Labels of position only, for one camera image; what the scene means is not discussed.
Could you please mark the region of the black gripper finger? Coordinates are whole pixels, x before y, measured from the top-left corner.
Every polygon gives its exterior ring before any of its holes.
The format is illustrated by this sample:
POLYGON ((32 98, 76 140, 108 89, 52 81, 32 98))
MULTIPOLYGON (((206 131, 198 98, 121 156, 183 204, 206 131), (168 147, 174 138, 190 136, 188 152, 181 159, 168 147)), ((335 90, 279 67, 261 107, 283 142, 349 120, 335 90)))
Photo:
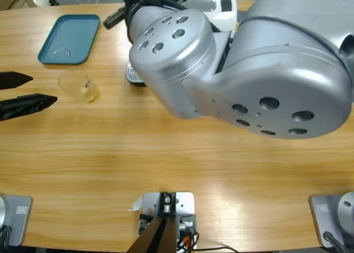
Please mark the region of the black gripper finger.
POLYGON ((56 96, 30 94, 1 101, 1 121, 40 112, 58 100, 56 96))
POLYGON ((15 71, 1 71, 0 89, 1 90, 14 89, 32 80, 33 78, 31 76, 22 73, 18 73, 15 71))

